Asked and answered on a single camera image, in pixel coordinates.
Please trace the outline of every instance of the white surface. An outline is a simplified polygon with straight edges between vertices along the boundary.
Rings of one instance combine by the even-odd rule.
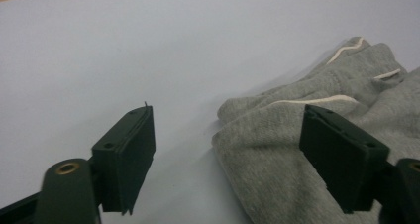
[[[12,0],[0,3],[0,207],[155,108],[157,152],[133,216],[248,223],[211,148],[216,112],[301,76],[352,36],[418,66],[420,0]]]

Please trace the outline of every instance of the white table surface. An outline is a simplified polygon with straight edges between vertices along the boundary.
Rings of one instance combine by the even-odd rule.
[[[0,3],[0,207],[154,106],[157,151],[133,216],[250,223],[211,147],[216,112],[302,76],[352,36],[419,66],[420,0],[11,0]]]

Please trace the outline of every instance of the gray cloth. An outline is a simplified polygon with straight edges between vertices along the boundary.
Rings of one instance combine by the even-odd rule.
[[[407,74],[385,44],[348,40],[307,76],[254,97],[227,100],[212,144],[255,223],[377,223],[343,214],[298,148],[305,104],[331,109],[391,148],[420,159],[420,69]]]

